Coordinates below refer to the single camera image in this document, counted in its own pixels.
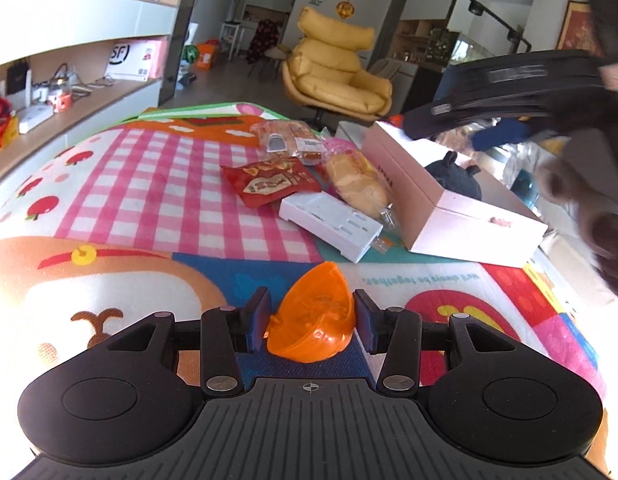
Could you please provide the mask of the teal thermos bottle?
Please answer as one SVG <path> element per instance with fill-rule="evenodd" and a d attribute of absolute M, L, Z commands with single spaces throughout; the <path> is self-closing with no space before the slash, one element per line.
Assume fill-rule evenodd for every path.
<path fill-rule="evenodd" d="M 519 170 L 510 187 L 510 192 L 514 193 L 528 208 L 532 208 L 540 196 L 533 175 L 525 169 Z"/>

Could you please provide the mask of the yellow packaged bread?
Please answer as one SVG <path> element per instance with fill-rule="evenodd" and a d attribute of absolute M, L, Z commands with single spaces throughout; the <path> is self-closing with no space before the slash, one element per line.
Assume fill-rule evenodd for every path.
<path fill-rule="evenodd" d="M 344 202 L 374 220 L 387 218 L 394 202 L 390 186 L 359 150 L 329 151 L 324 166 Z"/>

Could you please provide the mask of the orange shopping bag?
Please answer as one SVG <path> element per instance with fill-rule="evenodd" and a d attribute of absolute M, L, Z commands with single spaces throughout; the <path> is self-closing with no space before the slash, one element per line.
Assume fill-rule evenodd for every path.
<path fill-rule="evenodd" d="M 195 62 L 195 67 L 200 70 L 210 70 L 216 60 L 220 44 L 218 40 L 208 40 L 204 44 L 196 46 L 198 58 Z"/>

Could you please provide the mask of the yellow lounge chair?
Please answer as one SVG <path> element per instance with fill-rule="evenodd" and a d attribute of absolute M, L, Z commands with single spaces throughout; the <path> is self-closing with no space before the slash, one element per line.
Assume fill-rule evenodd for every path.
<path fill-rule="evenodd" d="M 392 104 L 392 83 L 364 70 L 360 53 L 373 47 L 371 27 L 350 25 L 306 6 L 299 14 L 302 38 L 282 65 L 289 99 L 318 114 L 374 122 Z"/>

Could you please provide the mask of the orange plastic toy bowl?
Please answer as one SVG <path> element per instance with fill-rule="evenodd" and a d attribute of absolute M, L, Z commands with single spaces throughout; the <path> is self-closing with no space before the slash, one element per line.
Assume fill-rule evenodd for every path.
<path fill-rule="evenodd" d="M 292 285 L 266 329 L 266 348 L 297 363 L 325 361 L 344 351 L 356 327 L 348 283 L 333 262 L 323 262 Z"/>

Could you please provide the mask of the yellow round wall ornament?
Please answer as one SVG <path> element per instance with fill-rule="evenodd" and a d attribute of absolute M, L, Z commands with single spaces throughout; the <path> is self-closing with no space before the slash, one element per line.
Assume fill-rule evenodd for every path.
<path fill-rule="evenodd" d="M 352 16 L 356 13 L 356 8 L 350 0 L 342 0 L 336 4 L 335 11 L 338 18 L 348 20 L 348 18 L 352 18 Z"/>

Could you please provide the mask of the red framed wall picture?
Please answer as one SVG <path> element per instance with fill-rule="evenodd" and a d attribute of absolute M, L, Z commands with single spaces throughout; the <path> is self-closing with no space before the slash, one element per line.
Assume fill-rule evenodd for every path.
<path fill-rule="evenodd" d="M 586 2 L 568 1 L 556 49 L 585 50 L 593 55 L 602 54 L 595 39 L 591 8 Z"/>

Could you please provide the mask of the red snack packet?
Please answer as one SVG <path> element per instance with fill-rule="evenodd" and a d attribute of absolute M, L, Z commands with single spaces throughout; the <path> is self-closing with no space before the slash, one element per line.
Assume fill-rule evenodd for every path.
<path fill-rule="evenodd" d="M 240 167 L 222 166 L 233 191 L 249 208 L 272 204 L 296 193 L 315 193 L 321 185 L 297 157 L 251 162 Z"/>

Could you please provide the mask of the colourful play mat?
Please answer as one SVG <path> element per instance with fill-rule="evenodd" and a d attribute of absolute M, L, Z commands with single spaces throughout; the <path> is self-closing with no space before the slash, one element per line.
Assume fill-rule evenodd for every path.
<path fill-rule="evenodd" d="M 33 378 L 149 313 L 180 321 L 239 307 L 258 287 L 280 302 L 335 249 L 246 207 L 222 176 L 257 151 L 184 136 L 178 120 L 128 122 L 62 142 L 0 198 L 0 378 Z M 428 321 L 454 313 L 537 349 L 602 388 L 594 351 L 527 271 L 412 254 L 401 244 L 341 261 L 351 288 Z"/>

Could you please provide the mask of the white wall shelf unit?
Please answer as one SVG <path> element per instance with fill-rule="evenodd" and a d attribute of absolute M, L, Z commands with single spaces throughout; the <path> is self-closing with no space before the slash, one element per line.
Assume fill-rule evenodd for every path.
<path fill-rule="evenodd" d="M 118 42 L 167 39 L 181 0 L 0 0 L 0 82 L 19 60 L 34 80 L 51 78 L 60 64 L 88 84 L 104 76 Z M 28 162 L 73 140 L 157 105 L 162 82 L 116 82 L 78 99 L 0 153 L 0 185 Z"/>

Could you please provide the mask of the white SF parcel box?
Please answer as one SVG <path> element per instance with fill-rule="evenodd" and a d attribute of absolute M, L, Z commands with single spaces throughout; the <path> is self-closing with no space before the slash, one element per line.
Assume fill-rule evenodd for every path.
<path fill-rule="evenodd" d="M 169 49 L 166 37 L 121 40 L 112 47 L 105 75 L 115 80 L 159 79 Z"/>

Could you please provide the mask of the orange pumpkin bucket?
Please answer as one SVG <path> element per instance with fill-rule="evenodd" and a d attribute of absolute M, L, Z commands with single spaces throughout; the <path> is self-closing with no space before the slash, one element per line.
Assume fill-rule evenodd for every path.
<path fill-rule="evenodd" d="M 390 116 L 388 118 L 388 122 L 397 128 L 402 128 L 403 122 L 404 122 L 404 116 L 403 115 Z"/>

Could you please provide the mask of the clear packaged bread slices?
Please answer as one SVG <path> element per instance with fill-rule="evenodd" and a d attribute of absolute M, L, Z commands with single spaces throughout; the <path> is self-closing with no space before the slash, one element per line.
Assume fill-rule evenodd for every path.
<path fill-rule="evenodd" d="M 325 146 L 322 136 L 305 122 L 295 120 L 266 120 L 250 127 L 267 159 L 295 157 L 304 166 L 322 162 Z"/>

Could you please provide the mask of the black plush toy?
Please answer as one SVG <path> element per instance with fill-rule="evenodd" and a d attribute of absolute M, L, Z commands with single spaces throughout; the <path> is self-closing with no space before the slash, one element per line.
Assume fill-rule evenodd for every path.
<path fill-rule="evenodd" d="M 482 200 L 480 184 L 476 175 L 481 169 L 477 165 L 466 168 L 458 166 L 456 151 L 447 151 L 443 159 L 432 162 L 425 169 L 445 190 L 460 194 L 473 200 Z"/>

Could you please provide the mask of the pink cardboard box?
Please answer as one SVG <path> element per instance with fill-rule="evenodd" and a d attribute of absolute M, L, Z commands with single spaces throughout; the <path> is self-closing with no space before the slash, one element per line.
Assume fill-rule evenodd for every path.
<path fill-rule="evenodd" d="M 481 200 L 446 190 L 426 167 L 448 151 L 386 122 L 367 129 L 362 153 L 390 184 L 403 244 L 416 254 L 521 268 L 548 227 L 487 172 L 475 176 Z"/>

